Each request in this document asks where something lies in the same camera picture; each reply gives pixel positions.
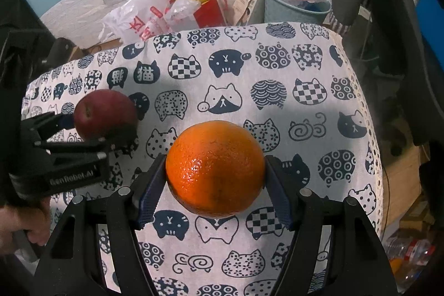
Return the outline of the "left hand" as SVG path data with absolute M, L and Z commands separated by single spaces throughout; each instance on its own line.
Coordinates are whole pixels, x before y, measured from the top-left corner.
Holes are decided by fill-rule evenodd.
M 1 206 L 1 255 L 12 254 L 17 250 L 13 233 L 27 231 L 30 243 L 43 246 L 50 237 L 51 208 L 50 198 L 43 198 L 36 208 Z

